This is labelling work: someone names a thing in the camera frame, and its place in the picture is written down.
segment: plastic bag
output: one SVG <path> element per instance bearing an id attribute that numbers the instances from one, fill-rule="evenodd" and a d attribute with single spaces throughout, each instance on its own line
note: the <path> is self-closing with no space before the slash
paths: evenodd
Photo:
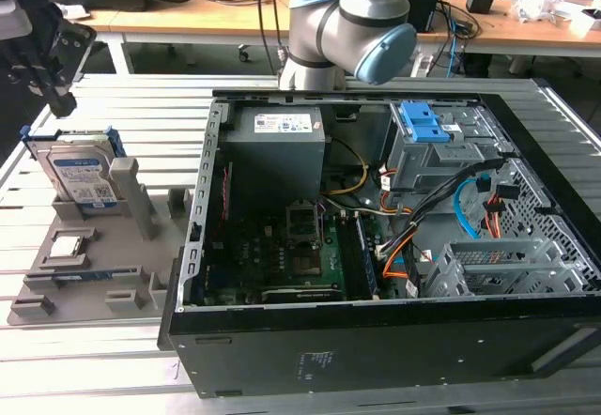
<path id="1" fill-rule="evenodd" d="M 513 12 L 521 23 L 549 19 L 555 23 L 553 11 L 563 0 L 518 0 L 513 5 Z"/>

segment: mesh panel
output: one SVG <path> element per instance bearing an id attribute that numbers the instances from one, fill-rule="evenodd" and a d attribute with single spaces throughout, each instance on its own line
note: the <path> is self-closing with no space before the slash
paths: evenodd
<path id="1" fill-rule="evenodd" d="M 526 179 L 516 173 L 513 177 L 514 185 L 519 186 L 519 198 L 514 200 L 505 199 L 507 211 L 501 216 L 501 231 L 503 236 L 514 235 L 517 238 L 542 237 L 557 241 L 565 249 L 563 260 L 566 262 L 582 260 L 585 269 L 582 270 L 584 277 L 590 280 L 600 280 L 601 273 L 593 267 L 579 251 L 575 241 L 568 237 L 556 224 L 551 216 L 541 215 L 535 208 L 539 207 L 539 201 L 532 192 Z M 600 291 L 592 285 L 586 285 L 586 291 Z"/>

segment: expansion slot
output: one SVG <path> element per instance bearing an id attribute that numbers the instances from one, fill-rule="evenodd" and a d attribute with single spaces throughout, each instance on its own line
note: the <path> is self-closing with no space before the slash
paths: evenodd
<path id="1" fill-rule="evenodd" d="M 367 254 L 369 251 L 361 231 L 355 218 L 336 218 L 336 232 L 340 245 L 347 300 L 370 300 L 373 294 L 365 271 L 364 251 L 367 251 Z"/>

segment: power supply label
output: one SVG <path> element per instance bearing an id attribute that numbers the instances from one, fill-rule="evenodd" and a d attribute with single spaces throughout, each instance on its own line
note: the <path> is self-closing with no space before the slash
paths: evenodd
<path id="1" fill-rule="evenodd" d="M 269 113 L 254 116 L 254 133 L 311 133 L 311 115 Z"/>

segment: blue cable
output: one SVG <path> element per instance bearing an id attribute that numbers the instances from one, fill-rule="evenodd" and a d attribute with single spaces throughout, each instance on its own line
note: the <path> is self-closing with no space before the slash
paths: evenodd
<path id="1" fill-rule="evenodd" d="M 455 191 L 455 196 L 453 198 L 453 210 L 455 211 L 455 216 L 457 217 L 457 220 L 461 224 L 461 227 L 463 227 L 465 229 L 465 231 L 468 233 L 468 235 L 470 235 L 470 237 L 477 239 L 478 234 L 476 234 L 476 231 L 471 228 L 470 223 L 468 222 L 468 219 L 466 218 L 466 215 L 464 215 L 463 211 L 461 211 L 461 205 L 459 203 L 459 197 L 461 196 L 461 192 L 463 191 L 463 188 L 466 185 L 469 185 L 470 183 L 476 183 L 476 179 L 468 178 L 467 180 L 464 180 L 463 182 L 461 182 L 461 185 L 459 185 L 457 187 L 457 190 Z"/>
<path id="2" fill-rule="evenodd" d="M 453 42 L 451 43 L 451 62 L 449 63 L 449 68 L 447 69 L 447 79 L 451 75 L 451 68 L 453 67 L 453 63 L 455 61 L 455 45 L 457 41 L 457 36 L 455 34 L 455 21 L 451 20 L 451 27 L 453 30 Z"/>

